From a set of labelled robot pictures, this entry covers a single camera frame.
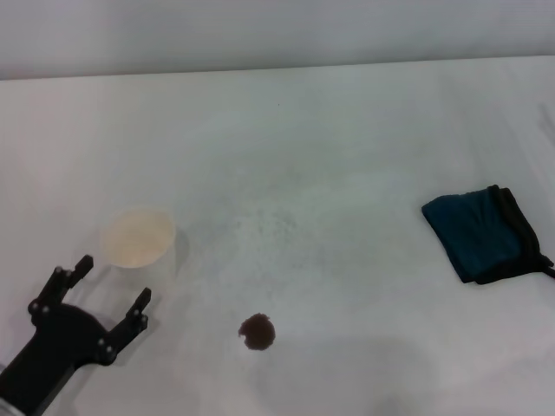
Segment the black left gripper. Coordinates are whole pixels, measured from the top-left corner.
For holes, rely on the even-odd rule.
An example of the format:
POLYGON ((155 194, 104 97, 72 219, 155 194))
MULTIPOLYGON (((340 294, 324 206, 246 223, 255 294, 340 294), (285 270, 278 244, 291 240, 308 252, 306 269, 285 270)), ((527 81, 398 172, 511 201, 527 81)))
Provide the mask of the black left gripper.
POLYGON ((73 269, 56 266, 29 304, 36 332, 1 372, 1 408, 46 410, 80 367, 111 365, 147 329, 143 311, 151 301, 149 288, 141 291, 125 317, 109 331, 77 307, 59 305, 93 267, 90 255, 83 256, 73 269))

